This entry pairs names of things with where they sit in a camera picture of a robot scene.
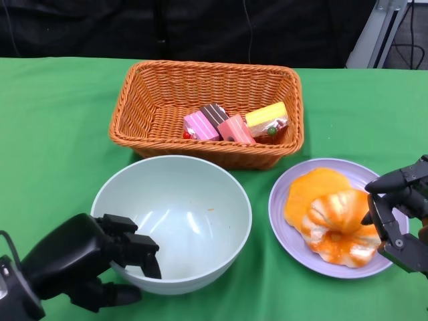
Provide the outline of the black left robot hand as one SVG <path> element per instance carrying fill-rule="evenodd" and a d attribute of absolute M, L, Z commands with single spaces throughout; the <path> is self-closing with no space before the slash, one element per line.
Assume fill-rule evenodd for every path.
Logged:
<path fill-rule="evenodd" d="M 42 300 L 65 294 L 91 312 L 125 306 L 142 298 L 136 286 L 104 284 L 100 274 L 112 262 L 138 266 L 148 278 L 161 279 L 156 260 L 159 246 L 127 217 L 80 213 L 44 237 L 21 261 L 23 275 Z"/>

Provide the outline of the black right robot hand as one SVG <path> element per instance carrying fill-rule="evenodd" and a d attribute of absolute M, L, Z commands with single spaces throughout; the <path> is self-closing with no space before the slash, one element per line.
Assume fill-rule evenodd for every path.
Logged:
<path fill-rule="evenodd" d="M 384 174 L 368 183 L 368 213 L 362 225 L 374 225 L 381 240 L 377 251 L 408 273 L 427 275 L 427 155 L 415 164 Z M 399 210 L 418 219 L 418 236 L 403 234 L 393 215 Z"/>

